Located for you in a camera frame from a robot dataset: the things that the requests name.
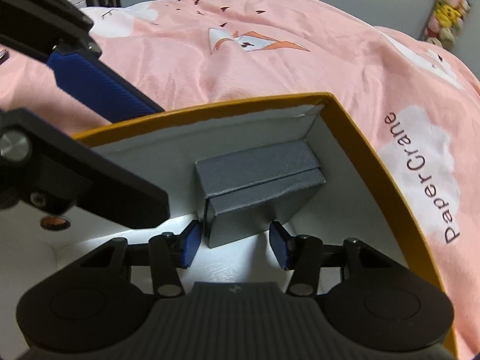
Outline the dark grey small box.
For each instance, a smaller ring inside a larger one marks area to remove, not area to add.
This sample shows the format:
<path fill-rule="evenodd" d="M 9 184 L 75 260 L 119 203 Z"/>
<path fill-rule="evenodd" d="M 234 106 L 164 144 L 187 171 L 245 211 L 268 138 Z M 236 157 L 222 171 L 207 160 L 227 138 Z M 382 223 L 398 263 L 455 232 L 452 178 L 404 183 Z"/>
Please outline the dark grey small box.
<path fill-rule="evenodd" d="M 197 210 L 209 248 L 288 222 L 326 183 L 304 140 L 241 150 L 194 165 Z"/>

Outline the pink printed bed sheet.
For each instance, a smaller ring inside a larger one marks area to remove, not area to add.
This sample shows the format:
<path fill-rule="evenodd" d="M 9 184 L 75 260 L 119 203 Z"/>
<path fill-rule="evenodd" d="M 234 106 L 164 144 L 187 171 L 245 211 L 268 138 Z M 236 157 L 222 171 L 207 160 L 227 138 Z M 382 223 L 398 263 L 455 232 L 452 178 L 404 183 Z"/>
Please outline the pink printed bed sheet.
<path fill-rule="evenodd" d="M 158 0 L 81 10 L 98 59 L 164 112 L 329 94 L 412 212 L 454 315 L 453 359 L 479 357 L 479 80 L 454 55 L 317 0 Z M 1 113 L 71 138 L 113 123 L 1 44 Z"/>

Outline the plush toys pile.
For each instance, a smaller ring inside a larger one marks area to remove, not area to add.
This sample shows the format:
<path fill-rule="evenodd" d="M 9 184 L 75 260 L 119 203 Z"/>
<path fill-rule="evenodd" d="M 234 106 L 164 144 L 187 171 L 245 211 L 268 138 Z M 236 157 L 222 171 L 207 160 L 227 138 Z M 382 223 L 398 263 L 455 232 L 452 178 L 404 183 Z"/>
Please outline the plush toys pile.
<path fill-rule="evenodd" d="M 461 35 L 473 0 L 435 0 L 421 40 L 452 51 Z"/>

